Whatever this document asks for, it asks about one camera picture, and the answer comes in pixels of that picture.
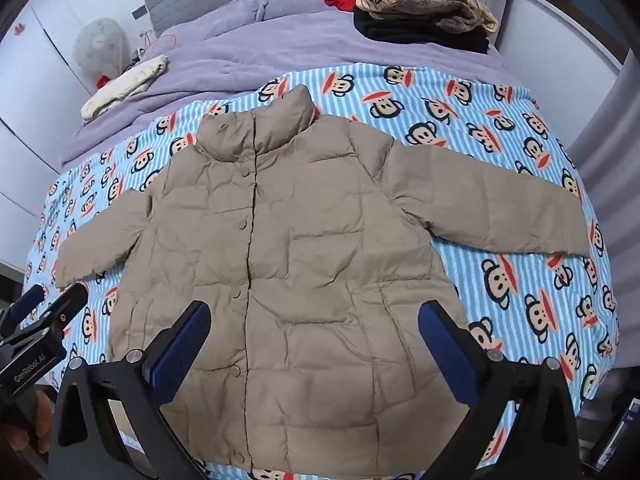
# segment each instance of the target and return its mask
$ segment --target black folded clothing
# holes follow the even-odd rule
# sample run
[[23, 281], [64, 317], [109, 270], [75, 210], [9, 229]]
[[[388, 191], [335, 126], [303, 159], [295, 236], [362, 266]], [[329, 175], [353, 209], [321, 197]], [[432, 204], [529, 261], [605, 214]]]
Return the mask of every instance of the black folded clothing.
[[468, 32], [452, 34], [419, 15], [389, 13], [388, 18], [376, 20], [367, 11], [354, 7], [353, 24], [360, 34], [375, 41], [387, 43], [437, 43], [450, 48], [486, 54], [489, 40], [484, 28], [478, 26]]

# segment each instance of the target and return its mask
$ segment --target monkey print blanket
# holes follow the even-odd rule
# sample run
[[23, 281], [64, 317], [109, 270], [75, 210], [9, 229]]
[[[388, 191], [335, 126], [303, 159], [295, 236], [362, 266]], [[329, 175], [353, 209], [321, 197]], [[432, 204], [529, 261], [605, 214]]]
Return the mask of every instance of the monkey print blanket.
[[[574, 408], [593, 397], [615, 355], [616, 300], [607, 250], [575, 166], [549, 131], [529, 90], [457, 80], [429, 68], [354, 64], [288, 73], [254, 94], [228, 102], [193, 102], [157, 118], [144, 132], [92, 155], [50, 187], [25, 286], [39, 283], [47, 291], [46, 303], [55, 300], [60, 291], [53, 285], [54, 264], [62, 241], [123, 190], [144, 190], [172, 155], [197, 142], [194, 133], [204, 114], [267, 105], [297, 84], [309, 88], [318, 113], [363, 121], [405, 144], [433, 144], [546, 178], [580, 198], [591, 239], [590, 258], [485, 253], [438, 238], [433, 245], [459, 291], [469, 330], [483, 348], [500, 349], [510, 360], [529, 363], [553, 356], [561, 363]], [[121, 274], [119, 266], [86, 278], [89, 303], [64, 339], [68, 359], [104, 359]], [[45, 307], [33, 312], [33, 319]], [[60, 384], [65, 365], [49, 374], [54, 386]], [[514, 416], [514, 407], [508, 407], [485, 463], [496, 459]], [[247, 480], [241, 470], [210, 468], [216, 478]], [[274, 474], [261, 472], [256, 478]]]

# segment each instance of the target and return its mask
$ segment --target human hand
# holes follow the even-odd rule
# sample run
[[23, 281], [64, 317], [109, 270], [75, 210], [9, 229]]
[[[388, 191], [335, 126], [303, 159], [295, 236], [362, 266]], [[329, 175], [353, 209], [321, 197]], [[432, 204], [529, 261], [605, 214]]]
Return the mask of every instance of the human hand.
[[[49, 452], [51, 443], [51, 428], [53, 426], [53, 402], [43, 392], [36, 391], [38, 406], [36, 408], [36, 436], [38, 437], [38, 451]], [[29, 445], [29, 435], [26, 431], [11, 424], [0, 424], [0, 436], [3, 436], [14, 451], [22, 451]]]

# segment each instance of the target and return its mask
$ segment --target blue gripper pad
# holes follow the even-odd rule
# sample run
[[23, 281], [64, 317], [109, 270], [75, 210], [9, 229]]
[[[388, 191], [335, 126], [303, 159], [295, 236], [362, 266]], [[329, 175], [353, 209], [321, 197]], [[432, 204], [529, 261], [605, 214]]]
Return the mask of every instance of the blue gripper pad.
[[454, 336], [459, 327], [437, 301], [428, 301], [420, 307], [418, 329], [453, 396], [458, 402], [473, 406], [480, 395], [479, 378]]
[[150, 400], [158, 408], [174, 400], [211, 330], [209, 305], [202, 301], [194, 301], [187, 309], [190, 310], [192, 313], [187, 319], [181, 316], [172, 327], [182, 325], [177, 327], [178, 331], [173, 340], [167, 343], [166, 351], [151, 370]]
[[40, 285], [33, 285], [10, 307], [12, 321], [18, 324], [23, 322], [31, 311], [43, 301], [44, 289]]

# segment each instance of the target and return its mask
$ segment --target transparent balloon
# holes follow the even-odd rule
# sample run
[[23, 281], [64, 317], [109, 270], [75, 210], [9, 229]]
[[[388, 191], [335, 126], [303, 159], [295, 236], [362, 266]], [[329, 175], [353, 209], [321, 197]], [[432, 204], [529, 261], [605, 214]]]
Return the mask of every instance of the transparent balloon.
[[80, 31], [73, 56], [85, 70], [116, 79], [129, 64], [129, 44], [115, 20], [100, 18]]

